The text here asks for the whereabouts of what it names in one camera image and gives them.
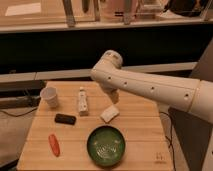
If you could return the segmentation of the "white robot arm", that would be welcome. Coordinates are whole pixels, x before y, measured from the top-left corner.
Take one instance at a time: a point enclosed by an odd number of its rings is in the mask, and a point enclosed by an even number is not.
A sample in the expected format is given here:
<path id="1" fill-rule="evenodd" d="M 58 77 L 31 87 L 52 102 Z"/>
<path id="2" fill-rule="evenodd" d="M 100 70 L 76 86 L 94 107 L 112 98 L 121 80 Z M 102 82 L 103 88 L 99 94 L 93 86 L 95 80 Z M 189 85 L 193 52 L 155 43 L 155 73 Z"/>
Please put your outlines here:
<path id="1" fill-rule="evenodd" d="M 107 50 L 91 69 L 106 93 L 120 89 L 158 101 L 213 124 L 213 82 L 122 70 L 122 56 Z"/>

